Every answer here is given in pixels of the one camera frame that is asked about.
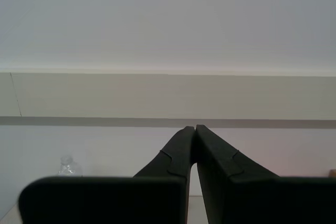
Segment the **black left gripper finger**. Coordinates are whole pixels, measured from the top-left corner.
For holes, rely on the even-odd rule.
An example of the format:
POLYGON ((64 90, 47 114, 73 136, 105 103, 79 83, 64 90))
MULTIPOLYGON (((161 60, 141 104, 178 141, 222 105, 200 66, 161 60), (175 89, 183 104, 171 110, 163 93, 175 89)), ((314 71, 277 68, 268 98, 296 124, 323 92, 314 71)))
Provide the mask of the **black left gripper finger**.
POLYGON ((204 125, 196 163, 208 223, 335 223, 335 179, 280 177, 204 125))
POLYGON ((23 223, 187 223, 195 129, 179 130, 133 177, 46 177, 21 192, 23 223))

